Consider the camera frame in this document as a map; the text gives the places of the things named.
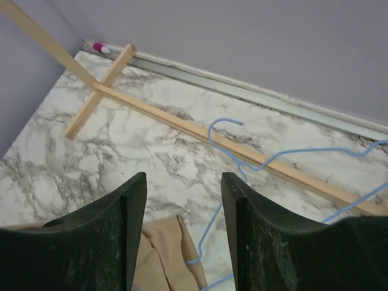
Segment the blue wire hanger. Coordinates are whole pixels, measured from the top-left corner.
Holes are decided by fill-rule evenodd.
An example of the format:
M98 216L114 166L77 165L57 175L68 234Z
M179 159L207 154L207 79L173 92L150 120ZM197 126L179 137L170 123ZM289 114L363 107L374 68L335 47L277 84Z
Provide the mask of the blue wire hanger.
M216 144L214 139L211 137L211 133L212 133L213 127L219 122L230 122L230 123L234 123L237 125L244 125L244 123L241 121L236 121L234 119L230 119L230 118L216 119L209 125L209 127L207 129L206 141L209 141L211 146L213 146L214 148L216 148L216 149L220 150L221 152L225 153L226 155L228 155L236 163L237 168L238 168L240 174L242 174L243 180L245 182L247 182L247 175L244 172L244 170L241 168L242 166L248 167L251 170L257 172L257 171L262 170L264 167L267 167L273 160L275 160L277 157L282 156L282 155L288 155L288 154L292 154L292 153L304 153L304 152L306 152L306 153L307 152L346 152L347 154L350 154L350 155L355 156L355 157L363 157L363 156L366 156L368 153L370 153L375 146L378 146L381 144L387 144L386 139L381 140L381 141L375 141L375 142L371 143L371 145L365 151L360 152L360 153L354 152L350 149L343 148L343 147L307 148L307 149L285 150L282 152L278 152L278 153L272 155L271 157L265 159L264 162L261 162L260 166L254 167L251 164L249 164L248 162L242 162L241 159L238 158L236 154L232 153L231 150L227 150L225 145L217 145ZM325 224L325 223L339 217L340 215L347 212L348 210L353 209L356 206L359 206L364 201L367 201L368 198L372 197L373 195L377 194L378 192L382 191L385 188L387 188L387 182L383 183L382 185L380 185L376 189L372 190L370 193L367 193L364 196L358 198L355 202L350 203L348 206L346 206L342 210L339 210L336 213L334 213L333 215L328 216L326 219L322 220L322 222ZM194 259L194 260L187 261L186 262L187 264L196 264L196 263L201 262L202 244L203 244L211 226L213 225L213 223L214 223L214 221L215 221L215 219L216 219L216 217L217 217L217 215L220 212L222 207L223 207L223 203L221 202L219 204L219 206L217 207L216 211L214 212L211 220L209 221L209 223L208 223L208 225L207 225L207 227L206 227L206 229L205 229L205 231L204 231L204 233L203 233L203 235L198 243L198 253L199 253L198 258Z

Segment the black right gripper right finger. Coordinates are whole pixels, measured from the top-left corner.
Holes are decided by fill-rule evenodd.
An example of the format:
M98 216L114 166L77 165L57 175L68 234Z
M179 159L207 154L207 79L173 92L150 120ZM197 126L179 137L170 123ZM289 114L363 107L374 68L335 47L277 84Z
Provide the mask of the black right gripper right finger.
M236 290L386 290L387 218L327 225L287 210L231 172L221 195Z

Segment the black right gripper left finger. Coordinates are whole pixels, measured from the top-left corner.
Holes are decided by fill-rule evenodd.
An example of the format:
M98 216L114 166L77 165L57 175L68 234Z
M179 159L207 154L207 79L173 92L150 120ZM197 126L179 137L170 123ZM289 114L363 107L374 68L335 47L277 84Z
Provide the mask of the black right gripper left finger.
M131 290L146 199L139 172L41 227L1 229L1 289Z

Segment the beige t shirt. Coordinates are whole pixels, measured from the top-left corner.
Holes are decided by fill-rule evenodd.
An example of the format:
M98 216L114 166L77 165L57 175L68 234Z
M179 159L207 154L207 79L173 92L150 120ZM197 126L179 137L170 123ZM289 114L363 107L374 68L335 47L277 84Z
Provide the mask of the beige t shirt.
M44 224L11 226L41 227ZM199 290L207 285L191 236L178 215L142 225L131 290Z

